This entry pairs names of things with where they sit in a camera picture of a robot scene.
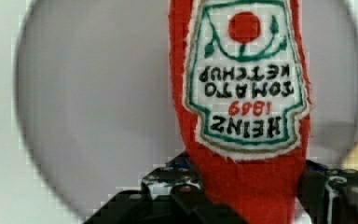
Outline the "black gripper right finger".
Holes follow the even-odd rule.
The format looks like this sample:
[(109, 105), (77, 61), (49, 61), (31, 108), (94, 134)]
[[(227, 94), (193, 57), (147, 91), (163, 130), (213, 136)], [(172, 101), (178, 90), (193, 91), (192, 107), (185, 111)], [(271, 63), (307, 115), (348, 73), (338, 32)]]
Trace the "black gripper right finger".
[(358, 224), (358, 171), (306, 161), (297, 199), (312, 224)]

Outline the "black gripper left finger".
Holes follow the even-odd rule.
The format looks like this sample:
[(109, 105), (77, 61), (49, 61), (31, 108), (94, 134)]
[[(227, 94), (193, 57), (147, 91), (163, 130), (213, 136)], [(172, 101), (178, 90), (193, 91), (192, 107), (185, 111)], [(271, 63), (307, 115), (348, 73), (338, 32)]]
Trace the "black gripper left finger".
[(139, 190), (116, 194), (84, 224), (248, 224), (225, 203), (205, 194), (187, 153), (146, 175)]

